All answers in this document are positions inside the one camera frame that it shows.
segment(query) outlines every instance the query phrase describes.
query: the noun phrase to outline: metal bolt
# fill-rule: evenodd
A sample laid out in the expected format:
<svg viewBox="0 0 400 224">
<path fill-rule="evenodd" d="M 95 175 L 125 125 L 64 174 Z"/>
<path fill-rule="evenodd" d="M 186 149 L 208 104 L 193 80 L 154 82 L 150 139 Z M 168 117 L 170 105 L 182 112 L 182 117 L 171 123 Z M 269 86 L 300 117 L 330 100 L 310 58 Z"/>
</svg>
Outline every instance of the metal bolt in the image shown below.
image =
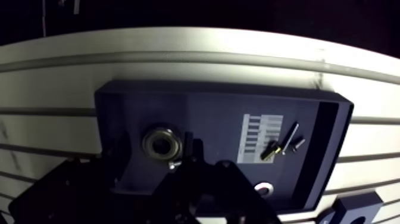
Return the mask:
<svg viewBox="0 0 400 224">
<path fill-rule="evenodd" d="M 173 162 L 169 162 L 168 163 L 168 165 L 170 167 L 170 170 L 173 170 L 173 169 L 177 168 L 181 164 L 182 164 L 182 161 L 173 161 Z"/>
<path fill-rule="evenodd" d="M 305 138 L 303 138 L 303 137 L 301 137 L 301 138 L 295 140 L 293 143 L 291 143 L 292 151 L 293 151 L 294 153 L 297 153 L 297 150 L 300 148 L 300 146 L 301 146 L 302 144 L 304 144 L 304 142 L 305 142 Z"/>
</svg>

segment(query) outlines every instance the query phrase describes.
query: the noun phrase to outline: dark background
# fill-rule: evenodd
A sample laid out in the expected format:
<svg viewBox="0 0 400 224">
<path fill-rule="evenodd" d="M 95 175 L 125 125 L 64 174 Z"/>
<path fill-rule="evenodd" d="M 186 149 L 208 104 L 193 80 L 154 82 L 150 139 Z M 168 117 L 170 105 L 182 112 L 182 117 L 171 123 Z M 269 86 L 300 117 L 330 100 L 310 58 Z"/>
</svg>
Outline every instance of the dark background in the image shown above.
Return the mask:
<svg viewBox="0 0 400 224">
<path fill-rule="evenodd" d="M 343 43 L 400 58 L 398 0 L 45 0 L 47 36 L 149 26 L 262 30 Z M 5 0 L 0 45 L 43 37 L 42 0 Z"/>
</svg>

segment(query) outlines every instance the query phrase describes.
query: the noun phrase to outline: metal bearing ring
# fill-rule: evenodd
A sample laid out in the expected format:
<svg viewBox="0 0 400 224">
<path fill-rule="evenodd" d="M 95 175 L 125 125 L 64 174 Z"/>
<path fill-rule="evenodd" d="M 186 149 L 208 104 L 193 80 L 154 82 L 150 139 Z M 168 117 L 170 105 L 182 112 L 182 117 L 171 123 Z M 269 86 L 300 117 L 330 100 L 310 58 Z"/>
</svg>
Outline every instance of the metal bearing ring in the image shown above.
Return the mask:
<svg viewBox="0 0 400 224">
<path fill-rule="evenodd" d="M 182 142 L 171 129 L 158 127 L 144 136 L 142 149 L 150 158 L 172 161 L 181 154 Z"/>
<path fill-rule="evenodd" d="M 254 186 L 256 190 L 263 198 L 269 197 L 274 192 L 274 186 L 268 182 L 261 182 Z"/>
</svg>

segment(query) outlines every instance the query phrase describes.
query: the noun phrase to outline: white slatwall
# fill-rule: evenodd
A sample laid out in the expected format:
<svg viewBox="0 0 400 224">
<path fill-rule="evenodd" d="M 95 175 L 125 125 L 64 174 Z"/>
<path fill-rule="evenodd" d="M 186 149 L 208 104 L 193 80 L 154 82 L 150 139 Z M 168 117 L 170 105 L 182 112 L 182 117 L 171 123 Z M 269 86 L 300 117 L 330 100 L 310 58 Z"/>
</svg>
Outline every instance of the white slatwall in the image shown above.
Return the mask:
<svg viewBox="0 0 400 224">
<path fill-rule="evenodd" d="M 39 39 L 0 48 L 0 66 L 24 60 L 76 54 L 127 51 L 208 51 L 269 55 L 400 74 L 400 60 L 348 46 L 272 33 L 224 29 L 124 29 Z M 207 82 L 315 88 L 320 74 L 271 67 L 228 64 L 123 63 L 90 64 L 8 71 L 0 74 L 0 108 L 94 108 L 93 93 L 113 79 L 199 80 Z M 323 74 L 323 88 L 355 104 L 354 116 L 400 119 L 400 86 Z M 400 153 L 400 126 L 352 124 L 340 157 Z M 99 153 L 94 117 L 0 115 L 0 144 L 74 153 Z M 0 148 L 0 172 L 39 179 L 63 157 L 10 152 Z M 400 158 L 339 163 L 327 190 L 400 178 Z M 0 193 L 16 197 L 31 184 L 0 176 Z M 400 199 L 400 183 L 380 186 L 383 201 Z M 336 195 L 326 195 L 316 211 L 281 215 L 282 221 L 316 217 Z M 9 199 L 0 197 L 0 210 Z M 399 203 L 385 206 L 375 221 L 400 214 Z"/>
</svg>

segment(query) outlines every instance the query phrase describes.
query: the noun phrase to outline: barcode label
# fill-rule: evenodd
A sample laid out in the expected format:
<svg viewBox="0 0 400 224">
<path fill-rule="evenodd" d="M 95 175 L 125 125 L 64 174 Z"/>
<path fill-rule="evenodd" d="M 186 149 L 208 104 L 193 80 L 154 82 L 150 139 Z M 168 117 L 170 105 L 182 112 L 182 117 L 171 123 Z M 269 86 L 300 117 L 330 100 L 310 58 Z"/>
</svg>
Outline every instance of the barcode label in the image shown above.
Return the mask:
<svg viewBox="0 0 400 224">
<path fill-rule="evenodd" d="M 274 156 L 262 161 L 261 153 L 271 141 L 278 141 L 283 115 L 243 115 L 237 163 L 273 163 Z"/>
</svg>

